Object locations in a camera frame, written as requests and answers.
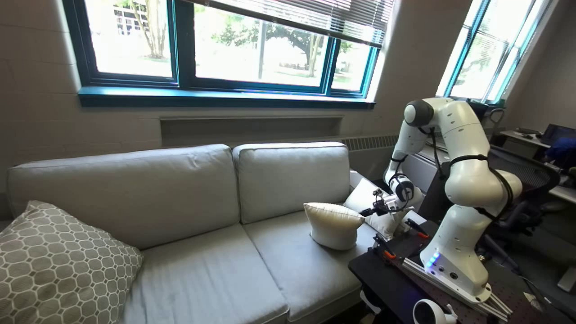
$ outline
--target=couch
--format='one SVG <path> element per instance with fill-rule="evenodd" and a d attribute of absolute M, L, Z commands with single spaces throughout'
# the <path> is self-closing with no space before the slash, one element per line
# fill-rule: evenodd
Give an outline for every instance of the couch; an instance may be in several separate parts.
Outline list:
<path fill-rule="evenodd" d="M 337 142 L 148 150 L 11 168 L 14 215 L 52 203 L 139 248 L 125 324 L 321 323 L 360 301 L 348 261 L 309 236 L 302 204 L 342 203 L 360 181 Z"/>

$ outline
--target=tree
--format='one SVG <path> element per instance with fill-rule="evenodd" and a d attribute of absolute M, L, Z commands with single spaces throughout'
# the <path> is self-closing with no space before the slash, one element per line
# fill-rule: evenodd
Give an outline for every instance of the tree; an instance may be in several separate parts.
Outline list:
<path fill-rule="evenodd" d="M 212 35 L 212 39 L 218 43 L 230 46 L 243 46 L 246 44 L 256 44 L 258 42 L 258 32 L 260 24 L 255 21 L 248 25 L 241 16 L 227 16 L 226 25 L 220 34 Z M 298 47 L 306 55 L 305 69 L 308 70 L 308 76 L 314 77 L 316 59 L 320 54 L 324 38 L 322 35 L 293 29 L 281 25 L 267 25 L 266 39 L 286 38 L 294 47 Z M 342 41 L 340 50 L 347 52 L 351 43 Z"/>
<path fill-rule="evenodd" d="M 129 6 L 134 11 L 140 30 L 144 34 L 146 43 L 150 48 L 150 55 L 148 56 L 151 58 L 164 58 L 168 19 L 163 10 L 165 5 L 161 3 L 161 0 L 119 0 L 117 5 L 122 7 Z M 148 31 L 145 30 L 142 17 L 138 11 L 146 12 Z"/>

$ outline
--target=black table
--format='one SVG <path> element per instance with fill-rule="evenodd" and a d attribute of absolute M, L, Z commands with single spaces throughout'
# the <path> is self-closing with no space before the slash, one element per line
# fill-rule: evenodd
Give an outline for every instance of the black table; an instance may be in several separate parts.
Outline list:
<path fill-rule="evenodd" d="M 429 233 L 436 232 L 438 225 L 428 221 L 422 227 Z M 412 230 L 404 236 L 394 238 L 388 246 L 398 257 L 407 257 L 413 253 L 423 241 Z M 530 293 L 525 281 L 508 269 L 494 261 L 484 264 L 490 278 L 506 284 L 517 291 L 518 294 Z M 390 317 L 402 323 L 414 322 L 412 309 L 420 299 L 432 299 L 424 290 L 420 289 L 404 273 L 393 265 L 386 264 L 376 253 L 368 251 L 348 263 L 348 268 L 362 283 L 362 289 L 375 306 L 383 308 L 383 312 L 376 317 L 375 322 L 390 323 Z M 566 316 L 553 307 L 547 307 L 547 317 L 550 323 L 573 324 Z"/>

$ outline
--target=wall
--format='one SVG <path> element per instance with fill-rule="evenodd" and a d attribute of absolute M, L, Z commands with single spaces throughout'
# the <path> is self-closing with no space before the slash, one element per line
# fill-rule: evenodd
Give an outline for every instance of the wall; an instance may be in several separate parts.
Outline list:
<path fill-rule="evenodd" d="M 576 127 L 576 2 L 557 1 L 524 60 L 507 99 L 503 125 L 545 130 L 549 123 Z"/>
<path fill-rule="evenodd" d="M 8 167 L 31 160 L 155 149 L 160 118 L 343 116 L 341 135 L 397 134 L 407 102 L 432 97 L 470 0 L 397 0 L 373 111 L 82 108 L 60 0 L 0 2 L 0 215 Z"/>

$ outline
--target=white robotic arm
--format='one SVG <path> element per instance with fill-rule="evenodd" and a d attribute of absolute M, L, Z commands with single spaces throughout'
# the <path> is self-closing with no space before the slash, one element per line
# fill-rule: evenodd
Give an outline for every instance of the white robotic arm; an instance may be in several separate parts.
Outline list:
<path fill-rule="evenodd" d="M 421 192 L 402 174 L 401 162 L 425 145 L 427 133 L 442 133 L 452 158 L 445 191 L 454 203 L 436 235 L 421 252 L 424 271 L 470 303 L 491 295 L 488 273 L 474 252 L 486 227 L 522 190 L 513 174 L 488 167 L 490 144 L 480 121 L 464 101 L 430 98 L 410 102 L 392 161 L 384 173 L 398 204 L 413 205 Z"/>

